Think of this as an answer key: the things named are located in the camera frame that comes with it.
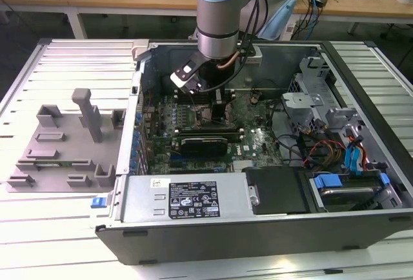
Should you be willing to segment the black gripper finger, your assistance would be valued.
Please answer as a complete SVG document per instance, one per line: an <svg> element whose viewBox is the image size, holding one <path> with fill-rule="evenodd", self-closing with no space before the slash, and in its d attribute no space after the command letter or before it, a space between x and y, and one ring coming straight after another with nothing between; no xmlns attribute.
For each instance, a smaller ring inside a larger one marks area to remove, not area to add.
<svg viewBox="0 0 413 280"><path fill-rule="evenodd" d="M217 89L212 94L211 120L220 121L225 115L225 95L221 89Z"/></svg>

